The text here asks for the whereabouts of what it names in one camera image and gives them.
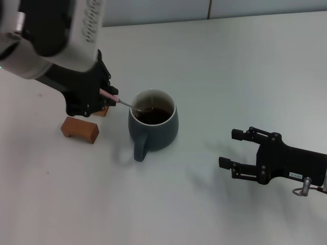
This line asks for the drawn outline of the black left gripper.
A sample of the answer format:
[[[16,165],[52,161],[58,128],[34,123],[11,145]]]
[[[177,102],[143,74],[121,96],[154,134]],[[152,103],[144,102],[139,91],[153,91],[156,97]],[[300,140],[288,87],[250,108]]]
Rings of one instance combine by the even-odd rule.
[[[36,80],[62,93],[67,115],[89,117],[105,106],[116,106],[114,100],[100,98],[100,86],[109,94],[119,93],[119,90],[111,85],[110,79],[111,74],[102,60],[101,51],[98,50],[97,61],[88,71],[74,71],[53,64]]]

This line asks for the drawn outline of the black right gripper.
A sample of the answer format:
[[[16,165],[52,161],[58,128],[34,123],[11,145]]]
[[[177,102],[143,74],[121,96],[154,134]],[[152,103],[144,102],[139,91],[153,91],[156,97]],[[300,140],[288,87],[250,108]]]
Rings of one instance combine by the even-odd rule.
[[[255,181],[267,185],[277,177],[303,182],[309,177],[311,184],[321,187],[327,171],[327,155],[288,146],[282,142],[280,133],[269,133],[254,127],[245,132],[232,129],[234,140],[260,144],[256,165],[241,164],[219,157],[219,167],[231,170],[233,179]]]

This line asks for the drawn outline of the pink handled metal spoon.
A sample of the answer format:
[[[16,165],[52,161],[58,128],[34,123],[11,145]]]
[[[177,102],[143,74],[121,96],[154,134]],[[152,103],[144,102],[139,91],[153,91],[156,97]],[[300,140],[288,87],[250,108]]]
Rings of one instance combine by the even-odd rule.
[[[124,102],[122,101],[119,97],[117,97],[116,95],[112,95],[112,94],[109,94],[108,92],[106,92],[105,90],[101,89],[100,88],[100,97],[101,98],[104,98],[104,99],[112,99],[114,100],[117,104],[122,104],[126,107],[129,108],[129,110],[131,112],[136,112],[136,113],[145,113],[145,112],[152,112],[154,109],[153,108],[137,108],[127,102]]]

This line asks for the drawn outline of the grey ceramic mug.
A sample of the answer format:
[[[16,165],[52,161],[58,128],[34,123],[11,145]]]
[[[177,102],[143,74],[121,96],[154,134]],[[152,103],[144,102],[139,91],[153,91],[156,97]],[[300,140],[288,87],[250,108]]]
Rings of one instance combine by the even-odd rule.
[[[171,117],[158,125],[147,125],[129,111],[128,129],[134,142],[134,160],[142,162],[148,151],[159,151],[169,146],[176,138],[179,128],[177,106],[165,92],[150,89],[140,92],[132,102],[137,108],[161,108],[171,112]]]

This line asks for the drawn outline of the glossy orange wooden block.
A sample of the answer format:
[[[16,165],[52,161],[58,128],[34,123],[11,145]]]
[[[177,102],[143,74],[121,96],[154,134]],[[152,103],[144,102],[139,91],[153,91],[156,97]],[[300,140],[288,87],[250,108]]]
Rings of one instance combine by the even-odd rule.
[[[108,109],[109,109],[109,107],[108,106],[105,106],[105,107],[103,107],[103,109],[101,111],[94,112],[94,113],[92,113],[92,115],[105,117],[106,114],[107,114]]]

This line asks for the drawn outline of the brown arched wooden block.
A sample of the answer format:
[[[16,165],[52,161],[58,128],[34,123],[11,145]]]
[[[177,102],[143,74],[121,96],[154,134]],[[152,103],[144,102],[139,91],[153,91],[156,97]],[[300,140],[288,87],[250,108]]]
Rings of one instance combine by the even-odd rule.
[[[67,117],[61,126],[61,132],[65,137],[77,137],[94,144],[99,135],[99,128],[92,122]]]

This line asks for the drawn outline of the dark coffee liquid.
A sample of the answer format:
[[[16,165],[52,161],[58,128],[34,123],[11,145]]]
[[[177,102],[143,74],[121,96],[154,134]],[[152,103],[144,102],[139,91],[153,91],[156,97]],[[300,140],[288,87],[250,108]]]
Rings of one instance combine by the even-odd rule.
[[[164,123],[171,117],[171,114],[171,112],[155,107],[134,111],[135,118],[147,125],[158,125]]]

